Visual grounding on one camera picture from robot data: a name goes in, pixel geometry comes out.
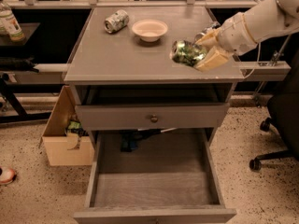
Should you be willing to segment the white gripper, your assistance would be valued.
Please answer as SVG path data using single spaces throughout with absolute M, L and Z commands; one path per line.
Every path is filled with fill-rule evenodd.
M 194 66 L 201 72 L 227 63 L 233 54 L 242 56 L 257 47 L 257 42 L 251 37 L 244 14 L 241 12 L 227 19 L 220 28 L 209 30 L 195 43 L 213 47 L 208 51 L 206 57 Z

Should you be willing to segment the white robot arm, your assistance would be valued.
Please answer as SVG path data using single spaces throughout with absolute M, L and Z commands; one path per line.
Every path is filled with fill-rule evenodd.
M 195 44 L 206 48 L 207 55 L 194 68 L 207 71 L 219 67 L 232 55 L 242 56 L 269 38 L 298 31 L 299 0 L 263 0 L 197 40 Z

